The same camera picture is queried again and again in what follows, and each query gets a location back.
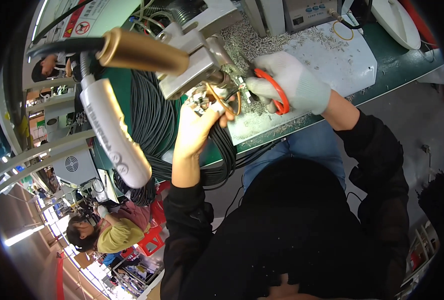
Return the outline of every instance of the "red scissor handle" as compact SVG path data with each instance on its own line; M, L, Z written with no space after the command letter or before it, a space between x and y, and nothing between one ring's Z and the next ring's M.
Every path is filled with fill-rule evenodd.
M277 108L277 111L275 113L278 114L279 116L282 116L283 114L288 113L289 112L289 100L287 99L287 96L285 95L282 87L280 87L280 85L269 74L267 74L263 70L261 70L259 68L255 68L254 73L257 77L264 78L268 82L270 82L273 85L273 87L275 88L275 90L277 91L277 93L279 93L282 103L280 103L277 100L272 99L274 101L275 107Z

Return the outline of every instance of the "concrete floor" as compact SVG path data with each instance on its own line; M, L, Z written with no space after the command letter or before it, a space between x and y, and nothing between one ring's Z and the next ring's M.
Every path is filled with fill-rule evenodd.
M433 170L444 171L443 95L438 94L429 84L415 81L362 104L359 108L367 115L380 118L404 147L404 175L410 188L407 204L411 225L409 236L413 236L413 228L427 220L417 204L416 194L416 191L420 192L421 184L427 181L429 174L429 158L420 149L423 144L430 146ZM345 154L342 140L339 137L337 140L344 162L347 184L345 192L353 191L363 199L366 194L347 179L357 162ZM242 174L242 169L237 170L224 187L206 193L206 201L212 203L214 207L215 218L224 217L227 207L241 186ZM229 213L237 208L242 193L241 190ZM357 215L360 204L357 197L350 195L347 202L351 211Z

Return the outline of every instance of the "yellow shirt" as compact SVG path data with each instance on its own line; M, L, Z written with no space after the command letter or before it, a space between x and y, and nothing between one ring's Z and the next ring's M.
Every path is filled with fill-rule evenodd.
M125 250L144 238L144 232L129 219L108 227L100 235L97 250L100 253L117 253Z

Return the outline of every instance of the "control panel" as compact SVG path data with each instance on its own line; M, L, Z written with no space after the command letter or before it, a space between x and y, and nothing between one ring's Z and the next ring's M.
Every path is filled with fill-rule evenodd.
M304 30L334 20L327 11L341 12L342 0L283 0L285 30L289 33Z

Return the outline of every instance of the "black hair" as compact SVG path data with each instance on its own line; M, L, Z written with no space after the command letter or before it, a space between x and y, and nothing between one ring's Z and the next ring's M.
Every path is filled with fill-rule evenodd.
M79 252L87 252L88 250L93 250L94 244L99 238L99 231L94 230L91 235L89 235L85 239L81 239L78 228L74 226L75 223L79 222L85 222L85 219L81 216L75 216L69 220L69 224L67 226L67 240L69 241L69 243L73 244Z
M32 80L34 82L44 81L48 77L55 77L55 76L58 76L60 73L60 70L53 69L52 73L49 76L45 76L44 74L42 74L41 63L43 62L44 59L45 59L45 57L43 57L41 60L39 60L39 62L35 64L34 69L32 70Z

